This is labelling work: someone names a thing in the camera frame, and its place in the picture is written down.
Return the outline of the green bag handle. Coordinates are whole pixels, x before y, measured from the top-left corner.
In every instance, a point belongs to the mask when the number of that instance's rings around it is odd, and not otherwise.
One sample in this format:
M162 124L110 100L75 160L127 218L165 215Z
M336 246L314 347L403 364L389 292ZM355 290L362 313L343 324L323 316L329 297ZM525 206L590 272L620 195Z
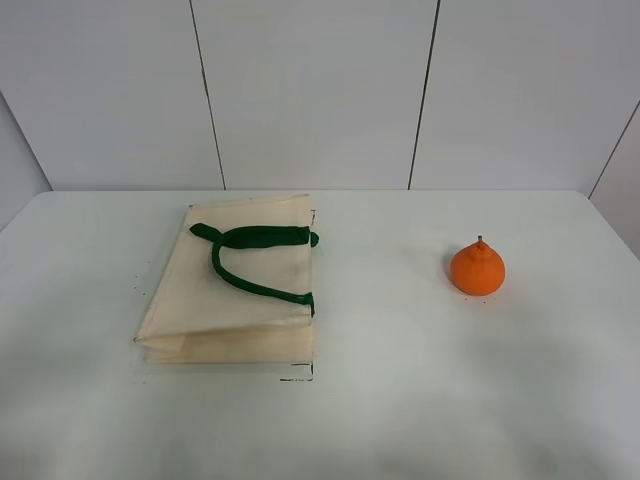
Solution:
M222 265L220 257L223 247L246 250L308 245L315 248L319 244L319 236L309 226L242 226L220 232L204 223L196 223L189 228L189 231L196 237L212 243L211 264L224 282L250 294L309 306L311 316L315 315L312 292L296 294L250 282L228 271Z

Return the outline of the white linen bag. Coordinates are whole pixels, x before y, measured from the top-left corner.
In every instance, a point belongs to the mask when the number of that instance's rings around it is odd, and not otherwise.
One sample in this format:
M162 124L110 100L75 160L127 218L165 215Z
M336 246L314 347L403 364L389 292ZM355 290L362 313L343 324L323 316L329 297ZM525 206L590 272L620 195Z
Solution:
M220 232L242 226L309 226L314 212L307 194L263 197L188 207L183 225L134 337L150 363L288 363L313 359L309 306L263 297L224 282L211 264L212 243L189 228L204 223ZM308 245L268 249L221 249L232 274L270 288L312 292Z

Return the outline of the orange fruit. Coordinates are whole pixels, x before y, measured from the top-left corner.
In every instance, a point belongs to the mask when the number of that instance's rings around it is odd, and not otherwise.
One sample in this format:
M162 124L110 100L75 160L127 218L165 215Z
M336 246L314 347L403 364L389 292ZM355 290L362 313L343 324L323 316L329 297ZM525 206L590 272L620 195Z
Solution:
M487 296L504 283L506 267L502 257L483 239L459 250L449 265L451 283L471 296Z

